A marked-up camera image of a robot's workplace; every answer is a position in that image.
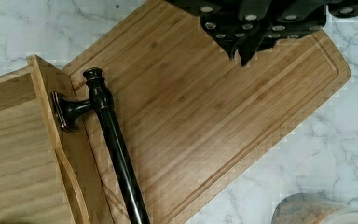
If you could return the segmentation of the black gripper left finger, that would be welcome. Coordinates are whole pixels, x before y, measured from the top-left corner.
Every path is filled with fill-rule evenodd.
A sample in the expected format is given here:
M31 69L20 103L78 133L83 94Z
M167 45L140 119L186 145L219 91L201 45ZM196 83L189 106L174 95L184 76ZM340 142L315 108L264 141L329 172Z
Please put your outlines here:
M208 36L227 54L235 58L240 44L263 24L269 23L269 16L261 20L239 20L233 13L206 14L200 16L200 25Z

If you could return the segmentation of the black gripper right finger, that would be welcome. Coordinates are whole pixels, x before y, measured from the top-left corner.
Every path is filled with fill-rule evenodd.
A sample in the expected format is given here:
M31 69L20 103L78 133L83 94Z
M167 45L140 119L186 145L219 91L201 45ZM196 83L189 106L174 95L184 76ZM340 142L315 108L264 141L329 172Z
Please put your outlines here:
M241 65L245 66L258 51L273 48L280 39L299 39L322 30L325 24L326 16L323 12L312 12L303 20L272 20L260 25L238 48Z

